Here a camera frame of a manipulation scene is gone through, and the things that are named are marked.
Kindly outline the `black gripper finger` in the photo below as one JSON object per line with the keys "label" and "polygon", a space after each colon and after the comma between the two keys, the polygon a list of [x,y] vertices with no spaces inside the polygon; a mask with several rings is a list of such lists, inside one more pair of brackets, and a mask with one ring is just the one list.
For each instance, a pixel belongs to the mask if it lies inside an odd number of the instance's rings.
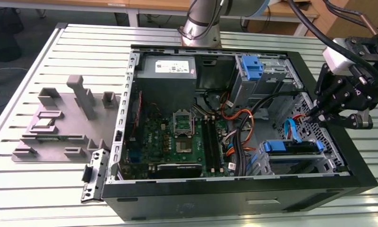
{"label": "black gripper finger", "polygon": [[322,122],[326,121],[342,127],[347,127],[350,126],[350,120],[347,120],[346,117],[341,117],[338,114],[342,107],[342,86],[345,80],[342,80],[341,76],[331,75],[330,82],[330,87],[325,92],[329,96],[325,104],[325,113],[318,116],[318,120]]}
{"label": "black gripper finger", "polygon": [[314,94],[317,95],[317,98],[314,100],[314,107],[311,110],[307,111],[307,121],[319,121],[318,116],[325,113],[325,104],[327,100],[327,94],[325,93],[331,85],[331,70],[327,66],[327,64],[322,64],[321,72],[315,84]]}

